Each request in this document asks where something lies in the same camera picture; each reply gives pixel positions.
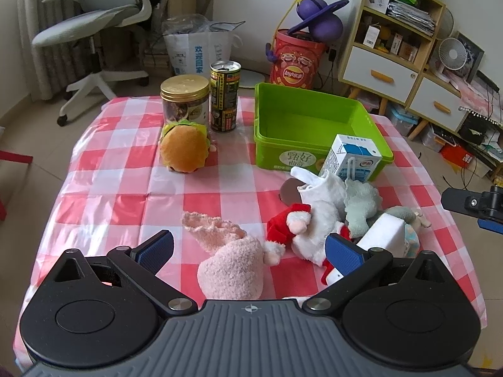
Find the white round floor scale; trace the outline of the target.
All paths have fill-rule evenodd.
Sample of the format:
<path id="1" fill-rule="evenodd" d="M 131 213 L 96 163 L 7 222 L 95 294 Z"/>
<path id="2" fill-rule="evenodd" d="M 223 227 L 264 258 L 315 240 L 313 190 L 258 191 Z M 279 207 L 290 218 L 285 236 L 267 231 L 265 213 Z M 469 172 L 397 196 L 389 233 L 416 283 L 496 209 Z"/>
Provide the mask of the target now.
<path id="1" fill-rule="evenodd" d="M 260 72 L 254 72 L 247 69 L 240 70 L 239 87 L 246 90 L 254 90 L 257 84 L 265 81 L 265 75 Z"/>

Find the bunny doll blue dress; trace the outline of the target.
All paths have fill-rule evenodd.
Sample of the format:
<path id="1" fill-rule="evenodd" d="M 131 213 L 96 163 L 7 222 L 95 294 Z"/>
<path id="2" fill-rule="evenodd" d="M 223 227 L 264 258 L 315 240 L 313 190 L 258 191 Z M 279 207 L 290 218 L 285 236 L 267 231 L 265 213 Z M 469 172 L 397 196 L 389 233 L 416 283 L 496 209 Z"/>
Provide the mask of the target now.
<path id="1" fill-rule="evenodd" d="M 420 209 L 403 206 L 386 209 L 376 224 L 383 248 L 396 258 L 414 258 L 420 249 L 419 233 L 431 226 Z"/>

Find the brown round coaster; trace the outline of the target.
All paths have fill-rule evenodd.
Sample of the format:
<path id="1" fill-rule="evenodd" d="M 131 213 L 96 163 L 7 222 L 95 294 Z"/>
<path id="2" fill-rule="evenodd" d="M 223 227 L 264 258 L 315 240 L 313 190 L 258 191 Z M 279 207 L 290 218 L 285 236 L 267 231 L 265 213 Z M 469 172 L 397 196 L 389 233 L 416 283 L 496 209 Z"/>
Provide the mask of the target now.
<path id="1" fill-rule="evenodd" d="M 283 183 L 280 188 L 279 198 L 285 206 L 289 207 L 294 203 L 302 203 L 298 188 L 303 185 L 303 181 L 295 178 L 289 178 Z"/>

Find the black yellow drink can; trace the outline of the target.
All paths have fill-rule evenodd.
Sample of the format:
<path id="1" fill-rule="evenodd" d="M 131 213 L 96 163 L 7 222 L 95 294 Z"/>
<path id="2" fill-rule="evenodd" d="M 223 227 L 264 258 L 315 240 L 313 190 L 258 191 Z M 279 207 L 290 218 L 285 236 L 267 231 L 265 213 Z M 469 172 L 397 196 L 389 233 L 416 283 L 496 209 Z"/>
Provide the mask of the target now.
<path id="1" fill-rule="evenodd" d="M 240 86 L 240 63 L 219 60 L 211 65 L 210 122 L 220 133 L 235 129 Z"/>

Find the white desk fan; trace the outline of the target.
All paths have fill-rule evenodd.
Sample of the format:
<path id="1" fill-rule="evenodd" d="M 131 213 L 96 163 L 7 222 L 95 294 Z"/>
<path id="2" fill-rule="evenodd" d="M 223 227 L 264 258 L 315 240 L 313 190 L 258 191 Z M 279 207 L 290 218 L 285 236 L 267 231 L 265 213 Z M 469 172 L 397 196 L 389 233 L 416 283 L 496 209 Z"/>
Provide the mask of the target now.
<path id="1" fill-rule="evenodd" d="M 459 39 L 447 37 L 438 44 L 438 58 L 443 67 L 458 71 L 466 64 L 467 51 Z"/>

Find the gold lid snack jar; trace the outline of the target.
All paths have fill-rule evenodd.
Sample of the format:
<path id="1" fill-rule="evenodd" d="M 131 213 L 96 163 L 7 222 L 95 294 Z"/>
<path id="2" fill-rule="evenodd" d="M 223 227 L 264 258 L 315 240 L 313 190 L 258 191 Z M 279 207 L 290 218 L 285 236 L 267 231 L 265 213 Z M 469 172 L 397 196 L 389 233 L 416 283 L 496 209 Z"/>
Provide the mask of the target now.
<path id="1" fill-rule="evenodd" d="M 208 125 L 209 80 L 200 75 L 184 74 L 165 79 L 160 84 L 164 122 L 187 120 Z"/>

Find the plush hamburger toy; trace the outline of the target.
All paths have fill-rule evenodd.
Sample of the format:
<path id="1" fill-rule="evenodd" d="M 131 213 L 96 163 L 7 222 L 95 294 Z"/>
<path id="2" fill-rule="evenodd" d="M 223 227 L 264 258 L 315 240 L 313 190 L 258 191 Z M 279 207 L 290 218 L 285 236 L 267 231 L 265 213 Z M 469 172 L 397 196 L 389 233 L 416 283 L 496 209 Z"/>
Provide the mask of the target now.
<path id="1" fill-rule="evenodd" d="M 209 154 L 217 150 L 208 136 L 207 127 L 188 120 L 165 124 L 158 149 L 164 166 L 183 174 L 203 168 Z"/>

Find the santa claus plush toy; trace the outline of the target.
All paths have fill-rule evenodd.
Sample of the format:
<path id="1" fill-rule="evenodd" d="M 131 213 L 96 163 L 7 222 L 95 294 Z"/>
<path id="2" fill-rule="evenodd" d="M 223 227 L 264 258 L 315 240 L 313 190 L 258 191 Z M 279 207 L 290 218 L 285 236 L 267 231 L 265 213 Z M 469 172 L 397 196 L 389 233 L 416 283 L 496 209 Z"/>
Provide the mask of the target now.
<path id="1" fill-rule="evenodd" d="M 327 285 L 327 276 L 333 265 L 328 263 L 325 244 L 332 233 L 351 241 L 350 230 L 332 203 L 293 203 L 267 222 L 266 245 L 279 256 L 290 248 L 297 257 L 323 267 L 321 282 Z"/>

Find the white cloth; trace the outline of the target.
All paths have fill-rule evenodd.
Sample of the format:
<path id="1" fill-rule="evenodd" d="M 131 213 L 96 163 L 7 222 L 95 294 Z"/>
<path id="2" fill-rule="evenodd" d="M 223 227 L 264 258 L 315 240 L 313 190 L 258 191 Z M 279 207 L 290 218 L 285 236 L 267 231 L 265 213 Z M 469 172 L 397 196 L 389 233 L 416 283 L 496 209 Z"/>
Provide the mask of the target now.
<path id="1" fill-rule="evenodd" d="M 318 176 L 297 166 L 291 168 L 290 174 L 303 183 L 297 187 L 303 203 L 325 201 L 331 203 L 341 217 L 345 217 L 346 186 L 341 178 L 328 170 Z"/>

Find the white sponge block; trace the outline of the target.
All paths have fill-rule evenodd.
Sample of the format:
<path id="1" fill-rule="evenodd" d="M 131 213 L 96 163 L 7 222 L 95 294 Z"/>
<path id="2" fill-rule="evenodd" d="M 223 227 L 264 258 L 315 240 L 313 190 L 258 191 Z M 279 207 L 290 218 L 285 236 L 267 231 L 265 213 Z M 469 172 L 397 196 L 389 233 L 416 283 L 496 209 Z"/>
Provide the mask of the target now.
<path id="1" fill-rule="evenodd" d="M 404 258 L 409 250 L 405 241 L 405 221 L 383 214 L 357 243 L 337 233 L 326 238 L 325 253 L 328 262 L 325 283 L 331 285 L 358 269 L 369 257 L 372 248 L 382 248 L 395 258 Z"/>

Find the grey green fuzzy sock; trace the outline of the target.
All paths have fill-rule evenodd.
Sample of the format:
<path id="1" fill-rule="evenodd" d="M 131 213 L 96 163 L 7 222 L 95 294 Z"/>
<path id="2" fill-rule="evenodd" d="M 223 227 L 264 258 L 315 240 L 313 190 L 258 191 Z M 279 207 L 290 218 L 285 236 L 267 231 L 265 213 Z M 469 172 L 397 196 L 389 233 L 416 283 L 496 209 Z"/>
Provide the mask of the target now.
<path id="1" fill-rule="evenodd" d="M 368 182 L 345 180 L 345 220 L 352 238 L 361 238 L 369 229 L 368 220 L 381 208 L 379 191 Z"/>

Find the red snack bucket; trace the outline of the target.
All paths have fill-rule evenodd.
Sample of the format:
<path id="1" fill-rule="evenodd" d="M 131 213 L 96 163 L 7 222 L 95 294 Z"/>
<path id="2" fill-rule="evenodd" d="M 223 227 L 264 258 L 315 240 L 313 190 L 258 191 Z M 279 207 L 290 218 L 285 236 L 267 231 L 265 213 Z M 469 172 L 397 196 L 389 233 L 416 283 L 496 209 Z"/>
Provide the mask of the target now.
<path id="1" fill-rule="evenodd" d="M 272 43 L 267 43 L 265 53 L 271 63 L 269 81 L 271 84 L 311 90 L 327 50 L 324 43 L 315 41 L 305 31 L 297 31 L 291 36 L 286 29 L 274 33 Z"/>

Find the wooden shelf cabinet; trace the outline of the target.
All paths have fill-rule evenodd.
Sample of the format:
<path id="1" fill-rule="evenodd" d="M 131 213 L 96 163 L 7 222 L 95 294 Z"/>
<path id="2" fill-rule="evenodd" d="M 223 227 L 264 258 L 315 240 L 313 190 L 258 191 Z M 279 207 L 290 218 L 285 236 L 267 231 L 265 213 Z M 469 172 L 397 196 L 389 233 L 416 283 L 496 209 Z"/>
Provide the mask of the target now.
<path id="1" fill-rule="evenodd" d="M 398 104 L 427 125 L 456 133 L 466 119 L 461 94 L 436 50 L 447 12 L 439 0 L 353 0 L 338 80 L 351 99 L 375 94 L 379 112 Z"/>

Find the green plastic bin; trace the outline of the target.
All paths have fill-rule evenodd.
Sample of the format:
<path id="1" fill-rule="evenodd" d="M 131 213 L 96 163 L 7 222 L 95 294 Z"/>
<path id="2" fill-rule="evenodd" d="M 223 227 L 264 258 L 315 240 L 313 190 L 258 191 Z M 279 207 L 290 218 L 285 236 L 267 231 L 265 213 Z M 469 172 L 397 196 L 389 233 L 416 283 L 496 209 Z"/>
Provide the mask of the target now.
<path id="1" fill-rule="evenodd" d="M 371 139 L 381 154 L 377 178 L 394 154 L 375 121 L 356 100 L 261 83 L 255 87 L 256 166 L 289 171 L 293 166 L 320 172 L 338 134 Z"/>

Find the blue white milk carton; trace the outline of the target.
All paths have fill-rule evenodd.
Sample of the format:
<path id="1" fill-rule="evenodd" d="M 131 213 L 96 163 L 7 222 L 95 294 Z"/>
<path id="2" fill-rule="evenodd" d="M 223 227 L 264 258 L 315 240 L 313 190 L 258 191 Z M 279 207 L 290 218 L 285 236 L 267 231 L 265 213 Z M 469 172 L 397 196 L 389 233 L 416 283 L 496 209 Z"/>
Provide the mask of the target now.
<path id="1" fill-rule="evenodd" d="M 381 162 L 381 154 L 371 139 L 337 134 L 319 176 L 334 174 L 341 180 L 366 182 Z"/>

